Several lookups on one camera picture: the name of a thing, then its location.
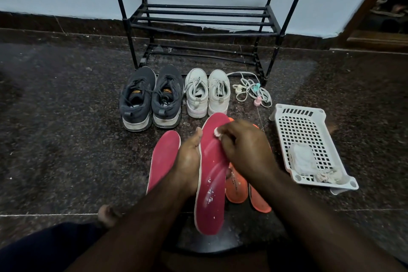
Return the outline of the person's left hand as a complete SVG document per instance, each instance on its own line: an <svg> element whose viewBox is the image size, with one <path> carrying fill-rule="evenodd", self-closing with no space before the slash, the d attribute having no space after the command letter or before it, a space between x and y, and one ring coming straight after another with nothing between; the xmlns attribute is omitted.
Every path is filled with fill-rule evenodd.
<svg viewBox="0 0 408 272"><path fill-rule="evenodd" d="M197 155L194 152L188 152L187 140L181 144L173 168L176 172L176 180L181 182L187 196L192 197L196 195L198 189L201 153Z"/></svg>

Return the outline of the person's right hand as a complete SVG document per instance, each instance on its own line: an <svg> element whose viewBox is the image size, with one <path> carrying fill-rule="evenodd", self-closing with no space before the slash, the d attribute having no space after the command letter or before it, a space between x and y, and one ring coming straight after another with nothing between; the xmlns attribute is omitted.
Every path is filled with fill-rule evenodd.
<svg viewBox="0 0 408 272"><path fill-rule="evenodd" d="M254 187L262 187L273 180L277 162L265 133L251 122L243 121L244 163L235 169Z"/></svg>

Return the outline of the red shoe insole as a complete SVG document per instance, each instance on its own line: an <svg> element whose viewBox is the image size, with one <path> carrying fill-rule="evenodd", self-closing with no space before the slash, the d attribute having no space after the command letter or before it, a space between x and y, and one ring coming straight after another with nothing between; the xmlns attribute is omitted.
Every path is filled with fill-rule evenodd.
<svg viewBox="0 0 408 272"><path fill-rule="evenodd" d="M171 170L180 146L181 138L175 130L168 130L160 137L153 149L146 193L149 193Z"/></svg>
<svg viewBox="0 0 408 272"><path fill-rule="evenodd" d="M215 130L229 122L224 113L214 113L202 127L194 221L196 229L203 235L217 234L224 221L225 180L229 161Z"/></svg>

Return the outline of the person's right forearm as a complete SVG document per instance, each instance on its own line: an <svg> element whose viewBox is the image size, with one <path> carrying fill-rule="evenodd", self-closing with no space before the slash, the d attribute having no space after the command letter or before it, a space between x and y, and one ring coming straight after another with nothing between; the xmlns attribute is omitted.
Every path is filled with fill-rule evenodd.
<svg viewBox="0 0 408 272"><path fill-rule="evenodd" d="M254 173L247 180L325 272L407 272L393 256L281 171Z"/></svg>

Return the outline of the person's left forearm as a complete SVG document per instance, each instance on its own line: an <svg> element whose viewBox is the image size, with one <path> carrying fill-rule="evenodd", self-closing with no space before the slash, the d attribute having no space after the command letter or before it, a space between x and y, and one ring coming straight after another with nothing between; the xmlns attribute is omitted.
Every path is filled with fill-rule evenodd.
<svg viewBox="0 0 408 272"><path fill-rule="evenodd" d="M65 272L145 272L187 199L189 180L170 172Z"/></svg>

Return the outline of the white sneaker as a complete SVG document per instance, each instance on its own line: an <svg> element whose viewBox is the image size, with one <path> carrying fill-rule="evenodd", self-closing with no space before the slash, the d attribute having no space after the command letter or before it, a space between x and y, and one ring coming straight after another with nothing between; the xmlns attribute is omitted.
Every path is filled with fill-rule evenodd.
<svg viewBox="0 0 408 272"><path fill-rule="evenodd" d="M227 115L230 97L231 85L227 74L220 69L213 70L208 78L208 115Z"/></svg>
<svg viewBox="0 0 408 272"><path fill-rule="evenodd" d="M187 113L195 119L204 118L208 109L208 78L203 69L194 68L186 76L184 84Z"/></svg>

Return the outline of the dark grey sneaker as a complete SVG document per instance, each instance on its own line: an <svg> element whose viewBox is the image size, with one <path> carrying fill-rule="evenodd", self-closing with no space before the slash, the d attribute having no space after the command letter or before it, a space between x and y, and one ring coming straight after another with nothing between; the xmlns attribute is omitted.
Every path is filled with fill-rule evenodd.
<svg viewBox="0 0 408 272"><path fill-rule="evenodd" d="M155 72L147 66L130 76L119 99L120 115L126 130L141 132L152 125L151 101L156 81Z"/></svg>
<svg viewBox="0 0 408 272"><path fill-rule="evenodd" d="M184 80L172 64L163 67L152 93L153 124L162 129L173 129L181 120Z"/></svg>

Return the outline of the bundle of white shoelaces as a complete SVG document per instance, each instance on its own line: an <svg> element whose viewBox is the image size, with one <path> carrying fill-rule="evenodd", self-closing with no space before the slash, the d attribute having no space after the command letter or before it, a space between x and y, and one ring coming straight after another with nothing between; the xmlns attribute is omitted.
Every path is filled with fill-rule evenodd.
<svg viewBox="0 0 408 272"><path fill-rule="evenodd" d="M252 102L254 102L255 98L257 98L258 96L262 97L262 107L264 108L271 108L273 105L272 102L272 97L270 95L270 93L266 90L266 88L261 86L261 82L260 79L255 75L255 73L251 73L251 72L231 72L231 73L227 73L228 77L235 77L237 75L238 78L240 78L240 83L244 89L242 93L240 94L236 94L235 93L235 89L234 87L232 87L235 95L236 95L236 99L238 102L243 103L245 101L247 101L247 99L251 99ZM259 93L258 94L254 94L252 91L252 86L256 83L260 84L260 89L259 89Z"/></svg>

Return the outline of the folded white cloth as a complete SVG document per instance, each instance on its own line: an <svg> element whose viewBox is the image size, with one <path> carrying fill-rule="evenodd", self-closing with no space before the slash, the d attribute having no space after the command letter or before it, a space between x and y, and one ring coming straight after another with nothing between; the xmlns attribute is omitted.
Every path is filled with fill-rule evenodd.
<svg viewBox="0 0 408 272"><path fill-rule="evenodd" d="M315 175L318 173L317 162L313 149L306 143L294 142L288 149L290 167L300 175Z"/></svg>

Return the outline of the crumpled white rag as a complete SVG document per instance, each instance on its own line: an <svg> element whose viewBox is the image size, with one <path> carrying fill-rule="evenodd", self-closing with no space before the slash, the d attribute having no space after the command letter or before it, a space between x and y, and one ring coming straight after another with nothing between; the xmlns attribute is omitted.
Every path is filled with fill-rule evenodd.
<svg viewBox="0 0 408 272"><path fill-rule="evenodd" d="M319 183L330 183L335 185L343 185L343 173L341 170L336 168L331 168L329 170L319 170L314 175L314 179Z"/></svg>

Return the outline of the person's bare foot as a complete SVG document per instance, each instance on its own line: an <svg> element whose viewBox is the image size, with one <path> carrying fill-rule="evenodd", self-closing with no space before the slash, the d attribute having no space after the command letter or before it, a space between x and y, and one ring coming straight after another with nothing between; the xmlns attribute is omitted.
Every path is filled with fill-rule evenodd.
<svg viewBox="0 0 408 272"><path fill-rule="evenodd" d="M104 204L98 210L98 222L107 229L113 228L123 217L113 206Z"/></svg>

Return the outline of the black metal shoe rack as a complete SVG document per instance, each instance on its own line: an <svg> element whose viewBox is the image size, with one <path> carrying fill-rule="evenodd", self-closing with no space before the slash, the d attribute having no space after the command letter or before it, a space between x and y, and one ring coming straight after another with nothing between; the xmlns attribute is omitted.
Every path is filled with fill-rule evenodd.
<svg viewBox="0 0 408 272"><path fill-rule="evenodd" d="M255 69L255 77L265 86L286 30L299 0L293 0L283 26L275 16L271 0L264 6L204 6L181 4L153 4L142 0L140 6L128 17L123 0L117 0L122 22L129 43L135 70L147 65L151 55L208 58L246 64ZM193 32L170 28L170 24L198 25L202 28L219 26L253 27L254 30L238 32ZM162 45L175 51L160 51L156 33L174 34L184 37L238 37L255 38L252 52L239 53L231 50L216 50L189 46Z"/></svg>

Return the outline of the person's dark blue trouser leg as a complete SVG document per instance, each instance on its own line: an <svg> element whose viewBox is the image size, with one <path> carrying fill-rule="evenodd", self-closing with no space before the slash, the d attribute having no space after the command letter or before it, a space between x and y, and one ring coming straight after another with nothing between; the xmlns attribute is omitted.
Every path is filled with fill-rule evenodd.
<svg viewBox="0 0 408 272"><path fill-rule="evenodd" d="M0 272L63 272L108 229L98 222L64 222L0 249Z"/></svg>

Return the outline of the beige sandal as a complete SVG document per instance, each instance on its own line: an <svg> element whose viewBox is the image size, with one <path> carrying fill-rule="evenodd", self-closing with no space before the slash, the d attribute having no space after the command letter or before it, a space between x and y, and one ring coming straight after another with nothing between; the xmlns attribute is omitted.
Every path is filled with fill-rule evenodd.
<svg viewBox="0 0 408 272"><path fill-rule="evenodd" d="M408 4L389 0L377 0L370 9L370 13L393 18L408 17Z"/></svg>

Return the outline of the brown wooden door frame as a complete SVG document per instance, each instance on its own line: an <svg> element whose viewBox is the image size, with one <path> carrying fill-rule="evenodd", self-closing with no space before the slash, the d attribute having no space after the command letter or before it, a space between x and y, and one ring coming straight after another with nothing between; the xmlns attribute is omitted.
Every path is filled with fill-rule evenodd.
<svg viewBox="0 0 408 272"><path fill-rule="evenodd" d="M363 31L358 26L377 0L364 0L337 37L333 49L367 50L408 54L408 35Z"/></svg>

